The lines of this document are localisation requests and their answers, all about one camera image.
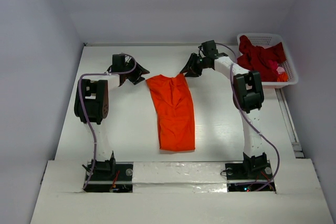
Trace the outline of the orange t shirt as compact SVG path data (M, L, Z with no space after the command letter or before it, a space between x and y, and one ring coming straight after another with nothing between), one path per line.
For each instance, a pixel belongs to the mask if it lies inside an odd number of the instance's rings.
M157 114L159 147L169 152L195 150L194 104L186 78L157 75L146 80Z

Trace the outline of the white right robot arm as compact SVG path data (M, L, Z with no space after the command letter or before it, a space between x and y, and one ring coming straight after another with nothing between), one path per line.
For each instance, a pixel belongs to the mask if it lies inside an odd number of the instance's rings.
M226 53L217 50L213 40L202 43L199 53L192 53L181 70L185 77L199 77L202 71L211 68L231 83L233 101L243 123L243 161L225 165L224 173L229 180L256 180L268 167L267 155L262 145L260 109L264 102L264 91L258 71L247 70L235 63Z

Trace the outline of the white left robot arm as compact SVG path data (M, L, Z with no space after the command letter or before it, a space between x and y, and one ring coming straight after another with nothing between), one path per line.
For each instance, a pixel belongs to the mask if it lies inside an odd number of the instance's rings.
M75 116L88 125L93 136L93 159L83 165L90 179L101 175L111 179L116 174L115 157L104 162L97 161L98 138L93 125L100 125L109 113L109 91L122 86L127 80L136 85L145 80L144 74L150 72L143 68L129 54L114 54L112 64L103 73L84 73L80 76L74 103Z

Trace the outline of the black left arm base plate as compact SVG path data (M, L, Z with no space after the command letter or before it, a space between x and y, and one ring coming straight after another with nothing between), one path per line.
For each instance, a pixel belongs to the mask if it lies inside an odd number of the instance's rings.
M84 188L88 193L131 193L133 163L96 162L93 174Z

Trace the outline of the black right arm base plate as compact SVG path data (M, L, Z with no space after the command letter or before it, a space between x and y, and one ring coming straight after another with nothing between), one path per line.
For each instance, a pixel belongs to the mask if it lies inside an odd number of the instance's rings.
M276 191L275 183L270 181L273 176L270 163L251 174L245 171L242 163L226 163L221 176L227 180L228 192Z

